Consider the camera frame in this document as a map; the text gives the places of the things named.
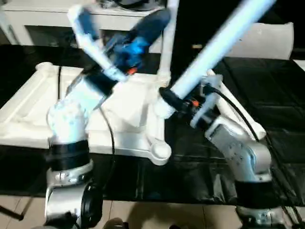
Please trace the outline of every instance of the black tablecloth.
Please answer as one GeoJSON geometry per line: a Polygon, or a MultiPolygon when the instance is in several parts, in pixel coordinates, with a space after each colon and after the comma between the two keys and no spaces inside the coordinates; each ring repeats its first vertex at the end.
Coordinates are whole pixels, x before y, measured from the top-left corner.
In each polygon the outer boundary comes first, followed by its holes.
{"type": "MultiPolygon", "coordinates": [[[[59,64],[61,48],[0,46],[0,106],[35,72],[40,62],[59,64]]],[[[158,55],[147,60],[147,73],[155,73],[158,55]]],[[[90,60],[71,49],[61,64],[83,67],[90,60]]],[[[294,204],[305,205],[305,72],[293,61],[225,58],[215,72],[267,130],[269,147],[279,154],[295,190],[294,204]]],[[[105,199],[235,204],[232,173],[221,153],[204,137],[175,115],[165,122],[165,138],[173,155],[164,166],[148,159],[116,156],[114,174],[105,199]]],[[[0,146],[0,194],[45,195],[42,149],[0,146]]],[[[103,184],[111,155],[91,154],[94,175],[103,184]]]]}

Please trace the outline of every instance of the black cable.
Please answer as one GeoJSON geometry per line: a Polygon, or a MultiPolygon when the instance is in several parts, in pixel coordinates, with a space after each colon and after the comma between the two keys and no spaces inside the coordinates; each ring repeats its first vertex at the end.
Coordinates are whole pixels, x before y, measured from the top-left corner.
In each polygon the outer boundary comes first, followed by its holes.
{"type": "MultiPolygon", "coordinates": [[[[233,107],[233,109],[241,116],[241,118],[243,119],[243,121],[246,123],[246,125],[248,126],[248,128],[250,129],[252,135],[254,136],[255,140],[258,142],[259,139],[258,139],[258,136],[256,134],[256,132],[254,131],[254,129],[252,128],[251,124],[248,122],[248,120],[246,119],[246,117],[244,116],[244,114],[239,110],[239,108],[227,97],[225,96],[221,91],[219,91],[217,88],[214,88],[214,87],[211,87],[209,84],[206,85],[204,88],[204,93],[206,94],[210,94],[210,93],[217,93],[218,95],[220,95],[231,107],[233,107]]],[[[276,163],[278,164],[279,168],[281,167],[281,163],[279,162],[279,159],[277,157],[276,158],[276,163]]],[[[283,171],[284,168],[281,168],[281,172],[285,175],[285,171],[283,171]]],[[[297,218],[297,221],[298,221],[298,224],[305,227],[304,225],[304,222],[302,220],[302,217],[300,215],[300,213],[298,212],[298,210],[296,209],[296,207],[293,205],[293,202],[290,198],[290,196],[288,195],[288,192],[286,190],[286,188],[281,184],[279,178],[277,177],[277,175],[273,172],[273,177],[274,179],[276,180],[276,182],[278,183],[278,186],[280,187],[281,191],[284,193],[284,195],[286,196],[287,198],[287,201],[289,202],[289,204],[291,205],[293,211],[294,211],[294,214],[297,218]]],[[[293,220],[292,220],[292,217],[291,215],[288,213],[288,210],[285,208],[285,206],[281,205],[283,211],[285,214],[288,214],[289,216],[289,219],[291,220],[292,223],[293,220]]]]}
{"type": "Polygon", "coordinates": [[[108,185],[112,175],[113,175],[114,168],[115,168],[115,145],[114,145],[113,130],[111,128],[109,120],[108,120],[107,116],[105,115],[105,113],[104,113],[104,111],[102,110],[101,107],[99,108],[99,110],[100,110],[100,112],[101,112],[101,114],[102,114],[103,118],[105,119],[105,122],[108,126],[108,129],[109,129],[109,132],[110,132],[110,135],[111,135],[111,145],[112,145],[112,161],[111,161],[110,173],[109,173],[108,178],[107,178],[107,180],[106,180],[106,182],[105,182],[105,184],[102,188],[102,190],[105,190],[107,188],[107,185],[108,185]]]}
{"type": "Polygon", "coordinates": [[[63,58],[65,57],[67,49],[70,47],[70,44],[71,44],[73,38],[74,38],[74,34],[71,35],[71,37],[68,39],[67,44],[64,47],[61,57],[60,57],[59,69],[58,69],[58,74],[57,74],[57,100],[61,99],[61,69],[62,69],[63,58]]]}
{"type": "Polygon", "coordinates": [[[255,140],[258,142],[259,139],[256,135],[256,132],[254,131],[254,129],[252,128],[251,124],[249,123],[249,121],[246,119],[246,117],[244,116],[244,114],[239,110],[239,108],[227,97],[225,96],[221,91],[219,91],[217,88],[211,87],[209,84],[206,85],[204,88],[204,93],[209,94],[209,93],[217,93],[219,94],[231,107],[234,108],[234,110],[241,116],[241,118],[243,119],[243,121],[246,123],[246,125],[248,126],[248,128],[250,129],[253,137],[255,138],[255,140]]]}

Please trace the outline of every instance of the tiled floor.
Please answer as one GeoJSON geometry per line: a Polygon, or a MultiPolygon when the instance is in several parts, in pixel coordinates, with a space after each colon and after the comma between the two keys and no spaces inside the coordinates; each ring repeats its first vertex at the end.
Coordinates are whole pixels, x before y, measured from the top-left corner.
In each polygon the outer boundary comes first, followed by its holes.
{"type": "MultiPolygon", "coordinates": [[[[31,229],[42,225],[44,200],[0,196],[0,205],[18,213],[26,211],[23,221],[0,214],[0,229],[31,229]]],[[[299,211],[305,218],[305,208],[299,211]]],[[[234,206],[104,201],[103,217],[95,228],[102,229],[113,218],[127,221],[130,229],[168,229],[172,224],[182,229],[238,229],[241,226],[234,206]]]]}

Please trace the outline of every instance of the orange tag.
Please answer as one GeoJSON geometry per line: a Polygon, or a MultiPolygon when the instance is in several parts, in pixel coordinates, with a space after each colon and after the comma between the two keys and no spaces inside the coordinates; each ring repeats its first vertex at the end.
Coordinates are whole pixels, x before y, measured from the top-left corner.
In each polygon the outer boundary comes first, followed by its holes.
{"type": "Polygon", "coordinates": [[[128,74],[132,75],[132,74],[135,74],[137,72],[137,68],[131,68],[127,71],[128,74]]]}
{"type": "Polygon", "coordinates": [[[199,107],[199,102],[197,100],[193,100],[192,103],[195,107],[199,107]]]}

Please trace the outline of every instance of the light blue tube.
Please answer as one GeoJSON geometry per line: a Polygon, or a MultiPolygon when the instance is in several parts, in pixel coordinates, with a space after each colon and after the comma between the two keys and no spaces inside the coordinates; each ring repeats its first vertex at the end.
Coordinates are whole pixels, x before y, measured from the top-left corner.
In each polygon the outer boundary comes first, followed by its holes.
{"type": "MultiPolygon", "coordinates": [[[[234,10],[232,15],[212,37],[198,57],[191,63],[171,90],[181,99],[191,92],[200,82],[207,70],[212,69],[232,48],[236,41],[257,22],[264,13],[271,8],[276,0],[244,0],[234,10]]],[[[169,105],[159,101],[156,112],[163,118],[168,118],[174,113],[169,105]]]]}

